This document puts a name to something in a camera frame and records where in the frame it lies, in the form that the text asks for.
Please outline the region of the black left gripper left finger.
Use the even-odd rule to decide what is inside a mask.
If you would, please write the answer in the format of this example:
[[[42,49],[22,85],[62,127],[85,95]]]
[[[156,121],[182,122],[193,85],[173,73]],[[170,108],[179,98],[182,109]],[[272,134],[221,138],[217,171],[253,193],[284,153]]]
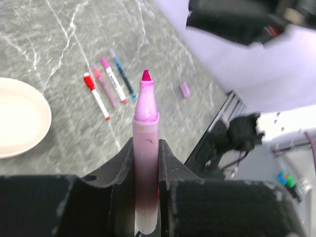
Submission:
[[[3,237],[132,237],[133,143],[85,175],[3,175]]]

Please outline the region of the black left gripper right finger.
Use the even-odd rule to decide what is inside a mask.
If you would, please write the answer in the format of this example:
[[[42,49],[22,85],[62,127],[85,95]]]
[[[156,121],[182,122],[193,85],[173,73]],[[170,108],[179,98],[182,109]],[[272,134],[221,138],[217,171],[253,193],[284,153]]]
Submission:
[[[159,141],[161,237],[304,237],[292,197],[268,181],[201,179]]]

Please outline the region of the white pen red cap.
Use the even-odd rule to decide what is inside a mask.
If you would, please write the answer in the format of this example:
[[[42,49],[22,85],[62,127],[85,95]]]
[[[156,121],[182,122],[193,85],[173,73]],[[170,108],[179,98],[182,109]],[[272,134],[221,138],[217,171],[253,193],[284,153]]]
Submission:
[[[110,119],[110,115],[107,111],[107,109],[105,108],[102,100],[101,100],[101,97],[99,95],[99,93],[97,92],[96,88],[95,88],[95,84],[90,76],[89,73],[84,73],[83,74],[83,81],[85,82],[87,88],[90,89],[91,93],[93,94],[94,98],[95,98],[95,101],[98,105],[98,107],[100,108],[105,120],[109,120]]]

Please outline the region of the red crayon pen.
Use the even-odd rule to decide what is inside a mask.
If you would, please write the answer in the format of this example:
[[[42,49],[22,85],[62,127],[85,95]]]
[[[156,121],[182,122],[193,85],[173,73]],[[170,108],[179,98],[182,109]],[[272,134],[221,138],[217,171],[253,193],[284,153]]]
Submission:
[[[113,108],[117,108],[118,107],[118,103],[116,102],[114,95],[112,94],[110,88],[108,87],[108,85],[105,82],[105,79],[103,78],[102,74],[100,73],[99,69],[97,68],[95,63],[90,63],[91,68],[93,69],[94,75],[96,76],[97,80],[99,81],[99,83],[102,85],[109,101],[112,104]]]

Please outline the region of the blue pen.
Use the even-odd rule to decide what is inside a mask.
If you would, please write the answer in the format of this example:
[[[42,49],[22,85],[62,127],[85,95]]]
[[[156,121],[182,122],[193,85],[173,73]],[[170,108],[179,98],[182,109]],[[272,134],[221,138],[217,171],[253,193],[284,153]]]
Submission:
[[[133,89],[133,87],[132,87],[127,75],[125,74],[125,71],[124,71],[121,63],[120,63],[115,51],[112,48],[110,48],[110,54],[111,54],[111,56],[112,56],[112,58],[113,58],[113,60],[115,62],[115,65],[116,65],[116,67],[117,67],[117,69],[118,69],[118,71],[119,71],[119,73],[120,73],[120,75],[121,75],[121,77],[122,77],[127,89],[128,89],[128,92],[129,92],[132,100],[135,100],[137,98],[137,95],[135,94],[134,89]]]

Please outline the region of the white pen red tip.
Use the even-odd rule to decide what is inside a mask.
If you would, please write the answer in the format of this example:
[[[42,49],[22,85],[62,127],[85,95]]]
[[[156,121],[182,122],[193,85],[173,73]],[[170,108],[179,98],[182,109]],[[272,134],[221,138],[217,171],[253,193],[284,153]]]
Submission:
[[[116,92],[117,92],[117,94],[118,94],[118,96],[119,96],[120,101],[121,101],[123,104],[126,104],[126,103],[127,103],[127,97],[126,97],[126,95],[125,95],[125,93],[124,93],[124,91],[123,91],[121,85],[119,84],[119,82],[118,82],[118,80],[117,80],[117,78],[116,78],[116,76],[115,76],[115,74],[114,74],[112,68],[110,67],[110,64],[108,63],[106,57],[104,57],[104,56],[101,57],[101,58],[100,58],[100,61],[101,61],[101,63],[102,63],[103,68],[105,69],[105,71],[106,71],[108,77],[110,78],[110,81],[112,82],[113,87],[114,87],[114,89],[116,90]]]

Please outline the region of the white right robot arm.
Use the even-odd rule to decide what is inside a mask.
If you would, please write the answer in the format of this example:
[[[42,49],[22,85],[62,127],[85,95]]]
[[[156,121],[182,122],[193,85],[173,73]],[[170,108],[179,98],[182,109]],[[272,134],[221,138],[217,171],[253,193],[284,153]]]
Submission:
[[[186,28],[186,0],[157,4],[222,88],[238,94],[247,112],[280,115],[265,124],[266,139],[315,129],[315,31],[290,26],[283,37],[267,46],[246,47]]]

